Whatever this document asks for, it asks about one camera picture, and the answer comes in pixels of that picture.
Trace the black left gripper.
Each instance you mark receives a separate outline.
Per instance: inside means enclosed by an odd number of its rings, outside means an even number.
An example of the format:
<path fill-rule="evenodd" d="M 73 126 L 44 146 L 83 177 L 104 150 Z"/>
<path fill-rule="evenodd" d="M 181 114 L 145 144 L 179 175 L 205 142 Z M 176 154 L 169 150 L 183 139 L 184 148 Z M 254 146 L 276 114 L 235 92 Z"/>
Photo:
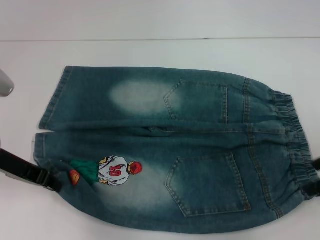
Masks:
<path fill-rule="evenodd" d="M 39 185 L 50 191 L 61 191 L 61 182 L 51 172 L 4 149 L 0 150 L 0 172 L 9 178 Z"/>

